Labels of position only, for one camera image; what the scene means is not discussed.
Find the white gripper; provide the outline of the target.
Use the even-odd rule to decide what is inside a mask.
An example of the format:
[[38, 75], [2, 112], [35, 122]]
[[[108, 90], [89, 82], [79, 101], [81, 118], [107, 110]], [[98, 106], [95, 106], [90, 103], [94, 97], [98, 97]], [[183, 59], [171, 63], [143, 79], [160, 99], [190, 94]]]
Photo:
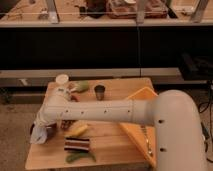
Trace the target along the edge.
[[44, 107], [41, 107], [36, 114], [34, 124], [36, 126], [49, 126], [55, 123], [55, 118], [52, 113], [45, 111]]

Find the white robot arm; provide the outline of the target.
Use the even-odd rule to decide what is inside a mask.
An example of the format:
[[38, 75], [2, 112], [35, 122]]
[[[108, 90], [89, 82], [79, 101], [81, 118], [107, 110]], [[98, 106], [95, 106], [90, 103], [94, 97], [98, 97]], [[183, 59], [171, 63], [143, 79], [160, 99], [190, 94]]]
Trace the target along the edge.
[[207, 171], [198, 109], [183, 91], [168, 90], [152, 100], [72, 102], [63, 86], [53, 90], [34, 121], [31, 141], [46, 141], [46, 127], [58, 120], [129, 122], [155, 128], [157, 171]]

